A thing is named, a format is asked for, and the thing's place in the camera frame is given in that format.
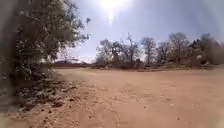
vegetation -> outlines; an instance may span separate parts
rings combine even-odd
[[[27,8],[19,12],[20,22],[11,40],[10,77],[14,82],[40,79],[44,75],[43,62],[57,59],[60,50],[88,39],[81,34],[84,25],[77,17],[75,4],[32,0]]]
[[[142,53],[146,56],[144,66],[201,67],[205,64],[223,64],[224,45],[218,43],[209,34],[190,42],[184,33],[174,33],[168,41],[156,43],[151,37],[143,37],[139,42],[133,41],[129,35],[127,42],[110,42],[105,39],[98,47],[95,65],[116,68],[136,68],[141,65]]]

sandy ground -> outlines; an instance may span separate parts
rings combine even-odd
[[[14,118],[17,123],[11,127],[224,128],[223,71],[57,72],[68,81],[81,81],[66,94],[77,100],[45,111],[39,106],[22,115],[23,120]]]

dirt road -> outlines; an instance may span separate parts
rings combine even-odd
[[[80,128],[224,127],[221,71],[58,72],[69,80],[86,80],[94,94],[78,114]]]

leafless tree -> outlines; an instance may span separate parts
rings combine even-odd
[[[189,50],[189,41],[184,33],[171,34],[169,37],[172,46],[173,59],[177,64],[187,57]]]
[[[142,38],[140,42],[146,54],[146,63],[149,66],[154,59],[156,42],[153,38],[149,37]]]
[[[138,42],[133,41],[130,34],[128,35],[127,43],[121,42],[120,49],[125,62],[133,62],[141,53]]]
[[[156,48],[157,63],[162,64],[168,61],[171,52],[171,45],[169,42],[161,42]]]

leafy tree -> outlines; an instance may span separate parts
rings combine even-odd
[[[143,46],[144,53],[146,54],[146,63],[149,66],[154,59],[156,42],[153,38],[149,37],[142,38],[140,42]]]
[[[19,13],[20,23],[12,42],[13,79],[33,79],[41,74],[41,63],[57,59],[60,49],[75,47],[88,37],[77,7],[69,1],[32,0]]]
[[[210,64],[222,64],[224,59],[224,47],[218,43],[210,34],[203,34],[200,39],[193,42],[191,47],[194,50],[201,51],[204,60]]]
[[[86,24],[89,24],[89,22],[91,22],[90,18],[86,18]]]
[[[102,40],[97,50],[99,51],[99,56],[104,56],[108,62],[112,61],[115,66],[119,63],[119,53],[121,52],[119,42],[110,42],[107,39]]]
[[[108,58],[104,54],[98,54],[96,56],[94,66],[96,68],[103,68],[108,64],[108,62]]]

